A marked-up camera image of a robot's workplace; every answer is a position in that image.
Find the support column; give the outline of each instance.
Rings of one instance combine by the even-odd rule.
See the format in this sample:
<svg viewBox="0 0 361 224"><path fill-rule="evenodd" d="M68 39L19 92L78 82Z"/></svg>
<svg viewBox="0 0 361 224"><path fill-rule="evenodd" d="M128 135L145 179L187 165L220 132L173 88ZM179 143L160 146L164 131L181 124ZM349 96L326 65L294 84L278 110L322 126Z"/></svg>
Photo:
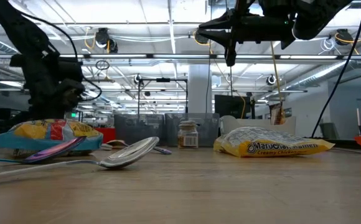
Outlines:
<svg viewBox="0 0 361 224"><path fill-rule="evenodd" d="M189 65L189 113L212 113L211 71L208 65Z"/></svg>

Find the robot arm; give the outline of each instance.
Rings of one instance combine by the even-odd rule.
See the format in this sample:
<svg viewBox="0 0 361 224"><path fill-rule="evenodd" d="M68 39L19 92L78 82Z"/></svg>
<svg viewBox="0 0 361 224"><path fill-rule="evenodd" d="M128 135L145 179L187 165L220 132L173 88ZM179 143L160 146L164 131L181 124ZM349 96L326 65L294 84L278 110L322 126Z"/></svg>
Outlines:
<svg viewBox="0 0 361 224"><path fill-rule="evenodd" d="M255 41L259 44L261 41L281 41L281 48L285 49L296 38L314 38L341 9L352 2L259 0L264 14L259 16L248 10L254 1L237 0L235 7L227 9L221 17L199 25L199 35L225 47L229 67L235 64L237 42Z"/></svg>
<svg viewBox="0 0 361 224"><path fill-rule="evenodd" d="M8 0L0 0L0 25L21 53L12 56L10 66L22 68L24 88L30 91L30 119L62 119L77 106L84 91L81 63L59 58L44 31Z"/></svg>

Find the desk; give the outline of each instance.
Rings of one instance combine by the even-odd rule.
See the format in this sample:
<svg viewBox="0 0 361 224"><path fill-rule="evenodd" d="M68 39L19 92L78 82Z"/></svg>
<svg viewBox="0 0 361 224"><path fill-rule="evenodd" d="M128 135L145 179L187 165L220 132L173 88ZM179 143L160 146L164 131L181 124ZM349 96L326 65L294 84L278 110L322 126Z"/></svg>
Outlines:
<svg viewBox="0 0 361 224"><path fill-rule="evenodd" d="M123 170L82 164L0 179L0 223L361 223L360 154L173 150ZM28 166L0 164L0 172Z"/></svg>

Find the clear plastic container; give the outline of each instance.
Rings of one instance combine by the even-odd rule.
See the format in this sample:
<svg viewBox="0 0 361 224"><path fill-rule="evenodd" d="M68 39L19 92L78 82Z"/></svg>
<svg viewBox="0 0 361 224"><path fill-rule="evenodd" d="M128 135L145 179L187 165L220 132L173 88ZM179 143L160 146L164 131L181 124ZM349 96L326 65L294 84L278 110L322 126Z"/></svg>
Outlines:
<svg viewBox="0 0 361 224"><path fill-rule="evenodd" d="M199 133L194 121L182 121L178 131L178 148L199 148Z"/></svg>

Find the spoon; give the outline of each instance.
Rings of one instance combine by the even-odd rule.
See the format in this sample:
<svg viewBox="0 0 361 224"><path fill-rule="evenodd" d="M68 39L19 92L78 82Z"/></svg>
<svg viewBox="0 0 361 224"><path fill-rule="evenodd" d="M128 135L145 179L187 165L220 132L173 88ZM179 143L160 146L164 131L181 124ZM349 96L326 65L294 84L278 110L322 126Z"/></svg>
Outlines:
<svg viewBox="0 0 361 224"><path fill-rule="evenodd" d="M126 144L122 140L111 140L111 141L107 142L106 145L110 145L110 146L113 146L113 147L121 146L121 145L122 146L129 146L129 144ZM161 152L164 155L171 155L172 154L172 151L170 151L168 149L161 148L161 147L155 146L153 149L158 151L158 152Z"/></svg>
<svg viewBox="0 0 361 224"><path fill-rule="evenodd" d="M102 161L91 161L91 160L77 160L77 161L67 161L67 162L58 162L54 164L47 164L41 166L35 166L19 170L11 170L0 173L0 178L12 177L20 174L27 174L30 172L42 171L47 169L53 169L62 166L74 165L74 164L94 164L107 169L119 169L126 167L145 156L153 147L158 143L158 137L151 137L143 139L139 142L136 142L110 156Z"/></svg>
<svg viewBox="0 0 361 224"><path fill-rule="evenodd" d="M86 140L86 138L87 138L86 136L81 136L81 137L75 138L73 140L63 142L56 146L39 151L39 152L23 159L22 161L16 161L16 160L12 160L12 159L0 159L0 162L35 164L35 163L42 162L47 159L52 159L61 154L64 154L65 152L71 151L72 149L77 147L79 144L81 144L84 140Z"/></svg>

